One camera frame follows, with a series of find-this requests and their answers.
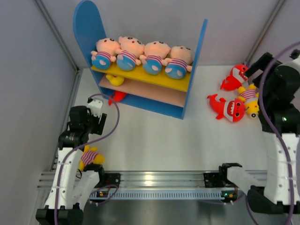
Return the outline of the yellow frog plush striped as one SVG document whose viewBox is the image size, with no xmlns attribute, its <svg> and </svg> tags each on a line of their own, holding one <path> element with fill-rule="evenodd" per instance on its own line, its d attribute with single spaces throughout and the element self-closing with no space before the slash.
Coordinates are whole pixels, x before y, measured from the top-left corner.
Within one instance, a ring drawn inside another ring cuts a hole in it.
<svg viewBox="0 0 300 225">
<path fill-rule="evenodd" d="M 259 93 L 256 92 L 256 86 L 254 84 L 250 84 L 247 88 L 240 86 L 238 88 L 238 94 L 238 99 L 244 103 L 246 113 L 249 117 L 252 119 L 257 118 L 259 113 Z"/>
</svg>

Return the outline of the boy doll black hair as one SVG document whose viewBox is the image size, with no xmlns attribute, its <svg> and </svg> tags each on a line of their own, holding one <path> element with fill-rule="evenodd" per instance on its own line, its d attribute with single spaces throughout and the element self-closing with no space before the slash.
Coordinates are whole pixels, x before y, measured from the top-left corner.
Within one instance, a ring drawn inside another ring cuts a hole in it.
<svg viewBox="0 0 300 225">
<path fill-rule="evenodd" d="M 131 71 L 141 64 L 140 56 L 145 45 L 135 37 L 119 37 L 120 47 L 115 50 L 117 66 L 123 71 Z"/>
</svg>

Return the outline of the boy doll striped shirt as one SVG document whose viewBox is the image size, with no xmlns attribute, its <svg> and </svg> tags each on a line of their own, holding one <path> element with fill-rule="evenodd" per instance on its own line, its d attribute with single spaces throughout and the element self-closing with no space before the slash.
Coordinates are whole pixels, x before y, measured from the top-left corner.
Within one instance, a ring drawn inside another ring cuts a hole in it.
<svg viewBox="0 0 300 225">
<path fill-rule="evenodd" d="M 170 50 L 170 46 L 162 41 L 153 41 L 146 44 L 144 54 L 139 57 L 144 71 L 150 75 L 159 74 L 163 66 L 167 65 L 165 58 Z"/>
</svg>

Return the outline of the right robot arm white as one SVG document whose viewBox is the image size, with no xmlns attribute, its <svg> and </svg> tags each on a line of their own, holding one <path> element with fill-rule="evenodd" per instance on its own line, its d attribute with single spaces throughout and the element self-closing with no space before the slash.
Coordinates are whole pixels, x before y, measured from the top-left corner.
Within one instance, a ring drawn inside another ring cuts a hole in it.
<svg viewBox="0 0 300 225">
<path fill-rule="evenodd" d="M 247 71 L 259 89 L 259 120 L 267 144 L 267 178 L 263 186 L 241 165 L 225 163 L 219 167 L 219 182 L 239 187 L 247 196 L 253 212 L 262 214 L 299 214 L 296 154 L 300 141 L 300 112 L 292 104 L 300 87 L 300 52 L 292 51 L 291 60 L 281 63 L 265 53 Z"/>
</svg>

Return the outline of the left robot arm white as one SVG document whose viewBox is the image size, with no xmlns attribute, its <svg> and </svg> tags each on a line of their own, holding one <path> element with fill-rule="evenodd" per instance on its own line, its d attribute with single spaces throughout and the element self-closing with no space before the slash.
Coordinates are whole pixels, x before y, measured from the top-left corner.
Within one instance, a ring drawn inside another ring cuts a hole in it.
<svg viewBox="0 0 300 225">
<path fill-rule="evenodd" d="M 101 135 L 106 114 L 101 112 L 102 103 L 70 109 L 70 121 L 59 136 L 58 162 L 51 191 L 43 206 L 36 212 L 41 225 L 81 225 L 83 208 L 94 187 L 105 184 L 106 176 L 100 163 L 91 161 L 90 168 L 81 161 L 87 153 L 85 144 L 89 134 Z"/>
</svg>

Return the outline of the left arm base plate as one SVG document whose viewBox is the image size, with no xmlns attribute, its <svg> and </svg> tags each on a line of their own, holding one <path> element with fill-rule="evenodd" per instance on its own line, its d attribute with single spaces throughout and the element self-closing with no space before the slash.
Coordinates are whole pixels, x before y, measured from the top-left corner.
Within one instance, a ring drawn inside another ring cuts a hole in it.
<svg viewBox="0 0 300 225">
<path fill-rule="evenodd" d="M 107 186 L 107 185 L 116 185 L 117 187 L 120 186 L 120 179 L 121 174 L 120 173 L 105 173 L 101 176 L 101 179 L 99 181 L 100 187 Z"/>
</svg>

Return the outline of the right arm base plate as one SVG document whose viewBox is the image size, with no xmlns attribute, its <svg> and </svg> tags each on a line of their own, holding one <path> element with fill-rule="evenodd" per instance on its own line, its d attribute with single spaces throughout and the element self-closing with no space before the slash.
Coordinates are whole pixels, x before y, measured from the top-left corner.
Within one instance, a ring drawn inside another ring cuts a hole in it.
<svg viewBox="0 0 300 225">
<path fill-rule="evenodd" d="M 203 174 L 206 188 L 233 187 L 233 184 L 218 172 L 207 172 Z"/>
</svg>

